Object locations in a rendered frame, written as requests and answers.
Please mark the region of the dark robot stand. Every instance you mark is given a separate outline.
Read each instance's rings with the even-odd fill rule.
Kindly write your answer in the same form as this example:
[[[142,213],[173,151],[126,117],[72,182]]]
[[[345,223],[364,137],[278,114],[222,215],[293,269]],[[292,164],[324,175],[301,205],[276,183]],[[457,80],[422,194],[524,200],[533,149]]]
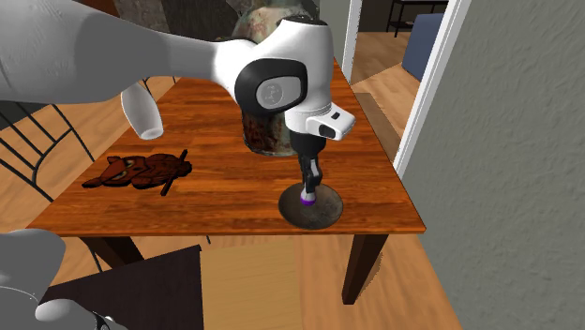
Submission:
[[[201,247],[186,247],[51,286],[43,303],[70,299],[128,330],[204,330]]]

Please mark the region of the blue sofa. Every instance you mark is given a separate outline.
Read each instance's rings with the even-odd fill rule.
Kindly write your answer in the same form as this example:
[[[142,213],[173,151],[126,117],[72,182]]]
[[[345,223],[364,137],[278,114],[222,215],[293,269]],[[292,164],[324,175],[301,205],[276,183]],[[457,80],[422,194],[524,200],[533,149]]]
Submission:
[[[423,78],[442,20],[443,13],[420,14],[414,20],[402,67],[417,81]]]

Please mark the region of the white door frame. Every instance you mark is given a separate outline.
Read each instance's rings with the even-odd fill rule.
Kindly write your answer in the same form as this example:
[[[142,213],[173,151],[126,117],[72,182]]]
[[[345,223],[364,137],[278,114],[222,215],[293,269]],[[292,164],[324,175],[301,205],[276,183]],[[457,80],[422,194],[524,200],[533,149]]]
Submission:
[[[413,149],[428,115],[429,107],[471,2],[472,0],[450,0],[446,7],[445,17],[442,19],[429,54],[426,70],[416,97],[413,99],[412,110],[393,160],[394,169],[400,179],[406,172]]]

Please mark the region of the white slim vase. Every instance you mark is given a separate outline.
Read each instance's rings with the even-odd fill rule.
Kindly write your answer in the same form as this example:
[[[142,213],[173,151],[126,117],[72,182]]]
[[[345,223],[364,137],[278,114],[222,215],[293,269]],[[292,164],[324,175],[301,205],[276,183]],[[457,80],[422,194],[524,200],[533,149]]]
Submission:
[[[121,104],[131,127],[142,140],[154,140],[162,136],[162,119],[153,97],[138,82],[121,93]]]

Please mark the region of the black side table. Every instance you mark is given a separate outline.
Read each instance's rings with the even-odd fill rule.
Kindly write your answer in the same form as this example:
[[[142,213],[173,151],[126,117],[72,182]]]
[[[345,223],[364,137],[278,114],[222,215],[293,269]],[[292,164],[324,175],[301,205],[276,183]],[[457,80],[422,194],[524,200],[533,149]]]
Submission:
[[[430,12],[433,13],[436,6],[446,6],[448,2],[449,0],[392,0],[385,31],[389,32],[390,28],[393,27],[394,37],[396,38],[400,31],[407,31],[413,28],[413,22],[403,20],[405,7],[430,6]]]

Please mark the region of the rusty green large vase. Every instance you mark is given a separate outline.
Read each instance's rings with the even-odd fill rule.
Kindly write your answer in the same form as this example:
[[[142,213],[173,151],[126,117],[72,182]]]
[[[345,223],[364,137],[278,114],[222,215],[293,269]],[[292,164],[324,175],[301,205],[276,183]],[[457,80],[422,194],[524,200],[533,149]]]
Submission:
[[[250,8],[236,22],[232,36],[260,43],[276,30],[278,21],[292,15],[319,16],[312,0],[251,0]],[[283,113],[258,117],[243,112],[242,122],[244,141],[252,152],[273,157],[295,154]]]

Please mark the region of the dark round plate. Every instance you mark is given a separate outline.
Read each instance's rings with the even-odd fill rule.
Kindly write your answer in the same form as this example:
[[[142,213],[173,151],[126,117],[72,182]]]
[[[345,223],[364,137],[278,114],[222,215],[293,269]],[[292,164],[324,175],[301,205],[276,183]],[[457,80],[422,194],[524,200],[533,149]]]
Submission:
[[[298,183],[280,195],[278,210],[285,220],[307,230],[325,229],[338,221],[343,211],[343,201],[334,189],[327,185],[316,186],[316,202],[311,206],[300,202],[302,190],[305,190],[305,185]]]

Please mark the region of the brown wooden table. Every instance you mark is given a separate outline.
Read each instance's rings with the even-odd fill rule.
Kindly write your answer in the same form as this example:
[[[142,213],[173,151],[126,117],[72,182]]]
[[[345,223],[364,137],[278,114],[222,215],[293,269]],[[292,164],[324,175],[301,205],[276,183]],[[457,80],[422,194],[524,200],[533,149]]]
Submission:
[[[331,83],[334,102],[355,116],[352,131],[320,153],[323,183],[343,201],[331,234],[353,238],[342,300],[356,300],[386,238],[423,233],[425,225],[385,154],[343,73]],[[295,233],[278,211],[281,193],[301,180],[294,157],[265,157],[243,142],[239,108],[220,86],[179,79],[158,102],[163,135],[152,141],[125,132],[112,156],[185,155],[190,175],[169,193],[131,187],[84,188],[77,179],[33,226],[64,237],[88,238],[108,264],[140,259],[136,236],[258,235]]]

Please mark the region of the brown owl figure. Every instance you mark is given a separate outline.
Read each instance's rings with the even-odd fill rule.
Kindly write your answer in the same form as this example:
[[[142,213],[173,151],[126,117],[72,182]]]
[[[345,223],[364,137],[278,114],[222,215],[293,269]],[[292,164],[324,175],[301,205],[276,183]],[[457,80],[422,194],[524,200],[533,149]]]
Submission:
[[[108,166],[101,175],[82,183],[82,187],[133,186],[136,189],[149,189],[163,186],[161,195],[165,196],[175,179],[192,172],[192,164],[186,160],[187,153],[184,150],[179,157],[171,154],[154,154],[148,157],[109,156]]]

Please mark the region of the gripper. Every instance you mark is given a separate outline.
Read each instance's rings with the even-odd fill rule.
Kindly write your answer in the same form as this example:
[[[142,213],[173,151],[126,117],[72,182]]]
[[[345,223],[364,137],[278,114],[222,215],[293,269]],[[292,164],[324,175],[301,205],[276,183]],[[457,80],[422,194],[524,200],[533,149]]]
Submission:
[[[302,173],[302,183],[305,184],[305,192],[307,195],[314,194],[316,186],[323,179],[317,156],[326,146],[326,139],[292,130],[289,131],[289,135],[291,147],[299,155],[298,162]]]

